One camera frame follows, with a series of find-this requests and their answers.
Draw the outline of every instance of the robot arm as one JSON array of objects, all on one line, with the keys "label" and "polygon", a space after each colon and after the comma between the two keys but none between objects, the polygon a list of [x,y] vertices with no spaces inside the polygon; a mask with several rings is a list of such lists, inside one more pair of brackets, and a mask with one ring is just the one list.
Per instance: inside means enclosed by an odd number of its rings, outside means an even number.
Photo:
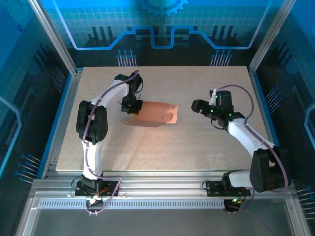
[{"label": "robot arm", "polygon": [[254,188],[257,192],[264,192],[284,187],[282,171],[267,145],[282,162],[288,160],[286,150],[264,139],[249,124],[245,124],[245,117],[239,112],[234,112],[229,91],[213,92],[211,90],[210,98],[210,102],[193,101],[191,109],[211,120],[217,120],[218,124],[234,136],[252,157],[250,170],[224,174],[222,178],[224,189],[246,187]]},{"label": "robot arm", "polygon": [[[92,101],[82,101],[79,105],[76,131],[79,133],[83,145],[84,155],[84,169],[81,176],[81,182],[84,187],[89,188],[95,192],[101,189],[102,180],[97,179],[96,176],[102,175],[102,168],[100,163],[101,144],[104,140],[107,131],[107,109],[122,100],[121,111],[128,114],[138,114],[142,108],[142,100],[139,100],[143,86],[143,80],[139,74],[134,79],[123,83],[130,79],[135,74],[130,76],[118,75],[114,82],[106,91]],[[85,140],[83,140],[84,132],[88,123],[89,116],[93,107],[97,105],[92,116]]]}]

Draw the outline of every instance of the wooden board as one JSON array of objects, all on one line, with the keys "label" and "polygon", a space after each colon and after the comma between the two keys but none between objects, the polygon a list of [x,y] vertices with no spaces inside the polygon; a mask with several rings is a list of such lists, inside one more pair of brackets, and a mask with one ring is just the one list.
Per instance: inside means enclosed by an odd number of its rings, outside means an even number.
[{"label": "wooden board", "polygon": [[[217,130],[210,119],[194,113],[196,99],[209,101],[209,90],[228,84],[244,86],[254,97],[255,110],[249,123],[267,138],[252,84],[245,66],[170,67],[85,67],[72,107],[57,170],[83,170],[83,148],[75,131],[79,103],[106,90],[116,75],[129,75],[135,69],[144,80],[142,100],[178,105],[176,124],[157,128],[124,126],[128,115],[120,105],[108,110],[108,134],[103,141],[104,170],[231,170],[249,169],[251,157],[245,148],[225,131]],[[250,99],[239,88],[232,92],[234,110],[245,116]]]}]

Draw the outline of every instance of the glass panel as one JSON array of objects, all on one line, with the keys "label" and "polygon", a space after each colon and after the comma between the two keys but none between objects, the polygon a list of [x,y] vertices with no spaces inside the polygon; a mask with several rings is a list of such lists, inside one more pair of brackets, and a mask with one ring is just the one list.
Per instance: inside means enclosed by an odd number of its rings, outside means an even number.
[{"label": "glass panel", "polygon": [[[315,4],[296,1],[257,70],[280,144],[288,148],[297,190],[315,190]],[[314,204],[308,190],[300,192],[303,208],[315,229]]]},{"label": "glass panel", "polygon": [[83,67],[249,65],[282,0],[42,2]]},{"label": "glass panel", "polygon": [[0,1],[0,22],[0,232],[15,235],[69,72],[28,1]]}]

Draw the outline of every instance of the aluminum frame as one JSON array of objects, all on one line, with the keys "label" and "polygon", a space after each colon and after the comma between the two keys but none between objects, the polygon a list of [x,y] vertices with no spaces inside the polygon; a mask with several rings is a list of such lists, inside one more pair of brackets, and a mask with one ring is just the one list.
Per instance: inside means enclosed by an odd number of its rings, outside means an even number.
[{"label": "aluminum frame", "polygon": [[[25,205],[23,215],[21,217],[20,224],[16,235],[30,235],[33,227],[36,226],[36,218],[38,209],[42,199],[54,199],[54,200],[84,200],[84,198],[76,198],[74,196],[74,189],[70,187],[71,181],[75,176],[80,175],[78,172],[56,172],[55,166],[59,156],[58,145],[62,144],[63,136],[66,129],[66,124],[70,116],[71,107],[76,94],[76,89],[80,79],[80,72],[77,74],[77,68],[68,53],[63,41],[61,40],[57,30],[52,24],[48,14],[41,3],[38,0],[29,0],[36,16],[43,25],[49,38],[56,47],[59,55],[66,64],[68,70],[76,79],[72,81],[67,91],[65,99],[65,107],[63,107],[60,122],[57,125],[57,130],[52,142],[52,147],[49,152],[49,158],[45,166],[45,171],[42,178],[35,180],[27,203]],[[261,60],[269,49],[272,41],[278,34],[283,22],[290,13],[295,0],[285,0],[279,9],[273,23],[271,24],[262,44],[260,45],[256,55],[254,56],[250,67],[250,76],[252,77],[255,70],[258,68]],[[256,94],[258,102],[261,101],[259,94]],[[272,140],[272,135],[268,123],[266,123],[266,117],[263,114],[265,126],[268,132],[269,138]],[[173,199],[173,200],[199,200],[211,199],[206,197],[205,191],[201,189],[202,181],[208,180],[220,180],[224,172],[220,171],[155,171],[155,172],[104,172],[104,175],[122,175],[122,184],[119,196],[114,198],[116,200],[126,199]],[[305,217],[303,215],[302,208],[297,199],[297,195],[293,186],[289,188],[289,191],[285,194],[274,194],[270,192],[260,193],[255,195],[257,199],[285,199],[288,214],[293,224],[294,231],[297,235],[311,235]]]},{"label": "aluminum frame", "polygon": [[286,20],[287,16],[289,15],[292,7],[294,6],[296,0],[284,0],[279,11],[277,12],[274,20],[272,21],[264,39],[262,40],[259,48],[253,57],[250,65],[249,65],[249,72],[254,73],[258,66],[260,65],[261,61],[265,57],[268,49],[270,48],[272,42],[278,35],[284,21]]},{"label": "aluminum frame", "polygon": [[52,41],[53,45],[55,46],[59,56],[65,63],[67,69],[69,70],[72,76],[75,76],[77,73],[77,67],[72,60],[63,40],[61,39],[58,31],[56,30],[54,24],[52,23],[48,13],[42,3],[38,0],[28,0],[29,4],[31,5],[35,15],[37,16],[38,20],[44,27],[48,37]]},{"label": "aluminum frame", "polygon": [[[46,179],[36,179],[32,185],[29,198],[27,200],[17,236],[30,235],[33,227],[36,227],[36,218],[40,208],[64,208],[63,206],[51,205],[51,207],[41,204],[42,201],[49,202],[74,202],[68,204],[67,208],[84,208],[84,197],[75,197],[74,188],[70,186],[72,180],[80,172],[55,172],[54,175],[48,175]],[[184,203],[222,203],[223,197],[207,197],[206,191],[201,188],[204,180],[220,180],[224,172],[221,171],[108,171],[104,175],[121,175],[122,183],[118,197],[113,201],[124,202],[184,202]],[[275,194],[272,192],[258,193],[255,198],[258,199],[288,199],[296,198],[294,187],[290,187],[285,194]],[[200,208],[198,205],[187,205],[182,208]]]}]

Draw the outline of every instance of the purple cable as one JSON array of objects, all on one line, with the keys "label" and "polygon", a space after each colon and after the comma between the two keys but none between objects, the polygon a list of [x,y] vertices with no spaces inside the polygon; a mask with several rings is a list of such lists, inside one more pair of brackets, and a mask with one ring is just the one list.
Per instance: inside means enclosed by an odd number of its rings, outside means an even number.
[{"label": "purple cable", "polygon": [[218,88],[217,91],[219,90],[222,90],[224,88],[227,88],[227,87],[238,87],[242,90],[244,90],[247,95],[250,97],[251,99],[251,103],[252,103],[252,109],[251,109],[251,112],[250,114],[245,118],[245,121],[244,121],[244,125],[245,125],[245,128],[255,137],[257,138],[260,142],[262,142],[270,151],[271,153],[273,154],[273,156],[275,157],[275,159],[277,160],[277,163],[279,164],[280,166],[280,169],[282,171],[282,174],[283,174],[283,177],[284,177],[284,189],[282,191],[275,191],[275,190],[272,190],[272,192],[275,192],[275,193],[278,193],[278,194],[281,194],[281,193],[285,193],[288,189],[288,179],[287,179],[287,175],[286,175],[286,172],[285,172],[285,169],[284,169],[284,166],[280,160],[280,158],[278,157],[278,155],[276,154],[276,152],[272,149],[272,147],[270,147],[270,145],[268,145],[262,138],[260,138],[254,131],[252,131],[252,129],[250,129],[246,124],[247,124],[247,120],[252,116],[253,112],[254,112],[254,101],[253,101],[253,98],[250,94],[250,92],[248,92],[247,89],[245,89],[244,87],[242,86],[239,86],[239,85],[226,85],[226,86],[223,86],[221,88]]},{"label": "purple cable", "polygon": [[[240,209],[240,208],[237,207],[237,206],[229,206],[229,207],[235,208],[235,209]],[[277,235],[276,232],[275,232],[273,229],[271,229],[270,226],[267,225],[259,216],[257,216],[257,215],[255,215],[255,214],[251,213],[250,211],[248,211],[248,210],[246,210],[246,209],[244,209],[244,208],[243,208],[243,210],[244,210],[245,212],[247,212],[248,214],[252,215],[252,217],[256,218],[256,220],[260,221],[261,224],[263,224],[263,225],[269,230],[269,232],[270,232],[272,235],[275,235],[275,236]]]},{"label": "purple cable", "polygon": [[[129,79],[127,79],[127,80],[125,80],[125,81],[122,81],[122,82],[120,82],[120,83],[118,83],[118,84],[116,84],[116,85],[114,85],[114,86],[108,88],[108,89],[100,96],[100,98],[98,99],[98,101],[95,103],[95,105],[93,106],[93,108],[92,108],[92,110],[91,110],[91,113],[90,113],[90,116],[89,116],[89,119],[88,119],[88,122],[87,122],[87,126],[85,127],[84,134],[83,134],[83,138],[82,138],[83,142],[87,145],[87,147],[89,147],[89,143],[85,141],[85,138],[86,138],[86,136],[87,136],[88,129],[89,129],[89,126],[90,126],[90,124],[91,124],[92,116],[93,116],[93,114],[94,114],[94,112],[95,112],[95,110],[96,110],[98,104],[101,102],[101,100],[103,99],[103,97],[104,97],[109,91],[111,91],[111,90],[114,89],[115,87],[118,87],[118,86],[120,86],[120,85],[122,85],[122,84],[125,84],[125,83],[127,83],[127,82],[133,80],[133,79],[138,75],[138,73],[139,73],[139,70],[135,70],[135,71],[134,71],[134,75],[131,76]],[[90,173],[91,173],[94,177],[100,178],[100,179],[103,179],[103,180],[113,179],[113,178],[119,178],[118,183],[117,183],[117,185],[116,185],[116,187],[115,187],[115,189],[114,189],[114,191],[113,191],[113,194],[110,196],[109,200],[107,201],[107,203],[104,205],[104,207],[103,207],[101,210],[99,210],[98,212],[91,212],[91,211],[89,211],[89,210],[86,208],[86,211],[87,211],[88,213],[90,213],[90,214],[98,214],[98,213],[101,213],[102,211],[104,211],[104,210],[107,208],[107,206],[109,205],[110,201],[112,200],[112,198],[114,197],[116,191],[117,191],[118,188],[119,188],[119,185],[120,185],[120,183],[121,183],[121,181],[122,181],[122,177],[121,177],[121,176],[107,176],[107,177],[106,177],[106,176],[97,176],[97,175],[95,175],[95,174],[93,173],[93,171],[90,169],[90,166],[89,166],[89,164],[88,164],[88,150],[89,150],[89,149],[86,148],[85,156],[84,156],[84,161],[85,161],[85,164],[86,164],[87,167],[88,167],[88,170],[90,171]]]}]

